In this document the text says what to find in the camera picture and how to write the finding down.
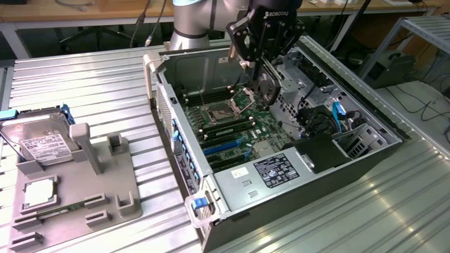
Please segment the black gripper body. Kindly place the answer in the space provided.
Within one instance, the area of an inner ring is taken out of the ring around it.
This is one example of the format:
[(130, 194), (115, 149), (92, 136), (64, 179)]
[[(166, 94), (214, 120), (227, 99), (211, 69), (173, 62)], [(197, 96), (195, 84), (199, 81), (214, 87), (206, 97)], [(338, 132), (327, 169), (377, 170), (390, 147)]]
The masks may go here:
[(263, 56), (278, 57), (277, 36), (282, 26), (290, 26), (298, 19), (302, 0), (250, 1), (247, 17), (262, 17), (265, 20)]

